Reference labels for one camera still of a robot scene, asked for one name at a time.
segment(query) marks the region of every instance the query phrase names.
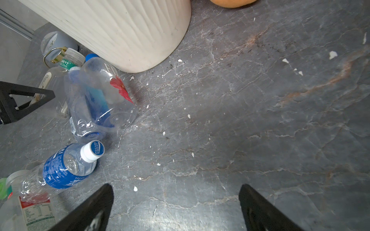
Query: white ceramic vase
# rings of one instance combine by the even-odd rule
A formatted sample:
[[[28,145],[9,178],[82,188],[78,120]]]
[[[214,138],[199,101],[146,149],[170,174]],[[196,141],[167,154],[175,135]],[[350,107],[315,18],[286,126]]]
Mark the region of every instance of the white ceramic vase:
[[[125,72],[146,71],[181,42],[190,0],[19,0]]]

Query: crushed plastic bottle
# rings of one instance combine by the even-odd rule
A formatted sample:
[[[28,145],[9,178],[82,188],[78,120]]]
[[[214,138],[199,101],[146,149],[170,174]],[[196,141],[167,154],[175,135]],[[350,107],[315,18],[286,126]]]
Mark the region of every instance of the crushed plastic bottle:
[[[67,117],[68,107],[65,99],[64,76],[72,67],[81,67],[84,61],[85,57],[81,53],[72,48],[67,49],[64,58],[59,62],[59,66],[50,68],[39,85],[39,88],[54,91],[55,98],[38,108],[37,112],[56,118]],[[35,94],[30,104],[43,97],[42,94]]]
[[[50,200],[42,203],[28,203],[13,194],[29,170],[21,170],[11,174],[6,180],[8,200],[0,208],[0,230],[34,231],[48,230],[56,224],[55,210]]]
[[[88,144],[73,143],[60,149],[31,170],[20,186],[22,201],[40,203],[82,181],[104,154],[104,145],[94,140]]]
[[[129,126],[137,116],[132,102],[114,66],[100,57],[88,55],[80,71],[84,93],[94,124],[105,132]]]
[[[88,143],[93,140],[102,140],[105,132],[100,131],[91,121],[85,95],[79,81],[80,67],[72,67],[68,75],[64,76],[64,89],[67,105],[71,114],[71,132],[79,143]]]

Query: small white fragment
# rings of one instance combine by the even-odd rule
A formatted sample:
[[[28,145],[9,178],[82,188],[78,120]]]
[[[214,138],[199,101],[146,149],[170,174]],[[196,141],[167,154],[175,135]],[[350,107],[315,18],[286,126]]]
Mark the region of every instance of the small white fragment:
[[[337,57],[338,56],[338,54],[335,52],[335,51],[331,51],[331,52],[329,52],[329,60],[330,59],[333,59],[333,58],[335,58],[335,57]]]

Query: gray marble surface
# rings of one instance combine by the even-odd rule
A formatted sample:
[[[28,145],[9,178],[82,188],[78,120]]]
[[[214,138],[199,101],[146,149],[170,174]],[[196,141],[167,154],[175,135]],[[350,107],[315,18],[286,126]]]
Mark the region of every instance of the gray marble surface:
[[[108,230],[245,230],[248,183],[305,230],[368,230],[369,1],[199,0],[192,10],[165,61],[122,73],[139,117],[103,140],[96,170],[56,199],[60,216],[108,182]],[[40,38],[18,83],[36,86],[47,71]],[[74,142],[67,120],[38,113],[0,132],[2,177]]]

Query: fiji water bottle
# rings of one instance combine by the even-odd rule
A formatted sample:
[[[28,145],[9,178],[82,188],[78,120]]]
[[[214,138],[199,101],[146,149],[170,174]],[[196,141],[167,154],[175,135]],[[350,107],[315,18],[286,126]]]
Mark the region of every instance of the fiji water bottle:
[[[84,93],[94,124],[105,132],[116,132],[129,126],[137,108],[129,97],[117,70],[95,54],[86,56],[80,71]]]
[[[68,48],[63,59],[59,62],[59,66],[52,67],[46,72],[39,88],[54,91],[55,98],[38,108],[38,112],[56,118],[67,117],[68,107],[64,92],[64,76],[72,67],[81,67],[84,61],[85,57],[81,53]],[[30,104],[39,101],[43,97],[44,95],[42,94],[35,94]]]
[[[98,129],[91,121],[85,95],[79,81],[80,67],[72,67],[64,76],[64,90],[67,105],[71,114],[71,132],[79,143],[102,140],[105,132]]]
[[[22,201],[40,203],[77,184],[93,172],[96,160],[104,154],[104,145],[94,140],[73,143],[57,151],[31,170],[20,186]]]

